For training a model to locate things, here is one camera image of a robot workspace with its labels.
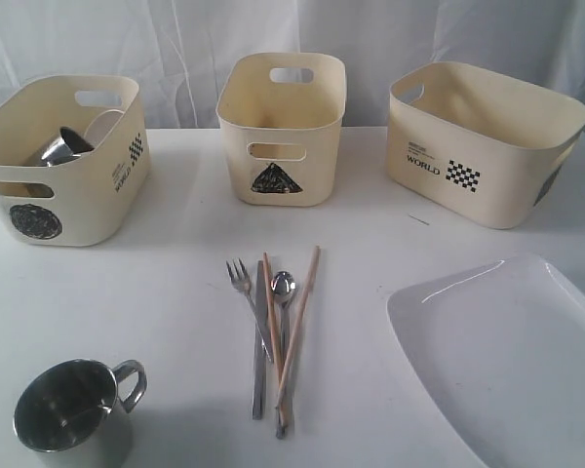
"white backdrop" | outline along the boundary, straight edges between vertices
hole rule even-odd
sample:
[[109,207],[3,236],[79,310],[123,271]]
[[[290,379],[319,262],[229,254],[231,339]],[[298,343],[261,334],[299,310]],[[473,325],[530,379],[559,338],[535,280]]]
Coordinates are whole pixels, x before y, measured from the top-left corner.
[[431,60],[585,102],[585,0],[0,0],[0,103],[49,74],[122,74],[148,127],[215,127],[232,66],[263,51],[343,59],[345,125],[384,125],[390,84]]

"knife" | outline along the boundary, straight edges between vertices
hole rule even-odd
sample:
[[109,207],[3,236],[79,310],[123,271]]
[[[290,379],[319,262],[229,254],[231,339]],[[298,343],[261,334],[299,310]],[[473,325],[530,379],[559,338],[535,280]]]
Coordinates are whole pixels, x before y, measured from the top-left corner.
[[264,394],[266,392],[266,351],[260,334],[259,325],[267,326],[268,310],[266,289],[264,288],[262,260],[257,263],[255,278],[255,342],[253,344],[253,404],[252,418],[262,419],[264,414]]

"cream plastic basket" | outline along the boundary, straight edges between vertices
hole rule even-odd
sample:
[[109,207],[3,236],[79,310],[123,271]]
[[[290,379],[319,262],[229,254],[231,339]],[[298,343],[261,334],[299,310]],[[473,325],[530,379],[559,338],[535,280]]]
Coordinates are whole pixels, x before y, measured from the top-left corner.
[[[276,68],[313,72],[309,83],[271,80]],[[269,53],[236,63],[217,106],[238,198],[307,207],[333,189],[346,101],[344,64],[322,54]]]
[[[411,92],[419,96],[403,98]],[[432,63],[392,86],[386,170],[483,226],[511,228],[546,195],[584,127],[576,99],[465,63]]]
[[[108,107],[78,103],[77,94],[111,93],[124,115],[92,152],[50,168],[21,165],[70,127],[82,135]],[[0,218],[30,244],[89,246],[121,225],[149,171],[138,84],[118,76],[54,76],[31,83],[0,107]],[[27,184],[50,187],[34,198]]]

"white tablecloth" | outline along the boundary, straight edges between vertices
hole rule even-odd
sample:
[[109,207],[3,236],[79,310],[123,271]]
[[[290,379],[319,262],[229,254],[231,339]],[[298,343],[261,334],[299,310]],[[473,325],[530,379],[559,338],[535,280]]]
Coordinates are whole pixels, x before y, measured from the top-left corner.
[[[40,466],[13,434],[13,410],[32,378],[72,358],[145,365],[129,468],[482,466],[410,369],[386,300],[525,252],[585,292],[585,137],[532,217],[510,231],[392,182],[385,129],[343,131],[335,190],[313,209],[238,201],[218,130],[148,137],[152,173],[110,240],[31,247],[0,224],[0,467]],[[302,280],[315,244],[324,252],[304,320],[294,428],[278,441],[272,395],[264,420],[251,419],[254,323],[225,260],[239,256],[254,274],[268,251],[274,269]]]

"spoon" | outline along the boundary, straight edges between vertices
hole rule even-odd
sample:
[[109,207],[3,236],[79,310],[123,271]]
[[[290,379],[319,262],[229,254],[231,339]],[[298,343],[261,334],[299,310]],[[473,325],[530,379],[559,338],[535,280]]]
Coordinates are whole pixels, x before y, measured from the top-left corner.
[[[279,271],[271,280],[271,290],[273,290],[273,299],[280,305],[280,340],[282,348],[282,357],[286,358],[289,347],[289,335],[291,333],[291,320],[289,318],[289,305],[293,301],[294,293],[296,293],[296,282],[294,277],[288,271]],[[278,439],[284,438],[284,427],[279,418],[277,420],[277,432],[275,433]]]

